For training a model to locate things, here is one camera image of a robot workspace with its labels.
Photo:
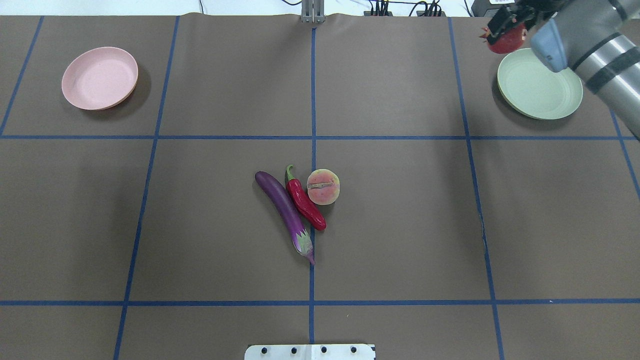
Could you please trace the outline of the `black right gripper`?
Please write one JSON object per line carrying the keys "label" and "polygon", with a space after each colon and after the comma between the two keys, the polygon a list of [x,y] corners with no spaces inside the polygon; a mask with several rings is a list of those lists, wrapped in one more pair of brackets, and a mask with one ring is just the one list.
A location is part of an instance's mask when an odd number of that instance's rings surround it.
{"label": "black right gripper", "polygon": [[515,5],[502,5],[487,23],[487,43],[493,45],[521,23],[535,26],[547,21],[565,4],[565,0],[515,0]]}

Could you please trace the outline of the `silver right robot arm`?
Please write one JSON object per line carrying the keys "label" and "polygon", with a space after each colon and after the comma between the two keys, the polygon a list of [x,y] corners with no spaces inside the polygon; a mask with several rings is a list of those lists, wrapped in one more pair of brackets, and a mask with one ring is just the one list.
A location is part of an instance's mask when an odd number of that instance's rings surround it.
{"label": "silver right robot arm", "polygon": [[639,136],[639,46],[620,32],[639,13],[637,0],[517,0],[503,4],[483,29],[489,47],[503,53],[519,48],[537,30],[530,45],[547,69],[571,69],[636,137]]}

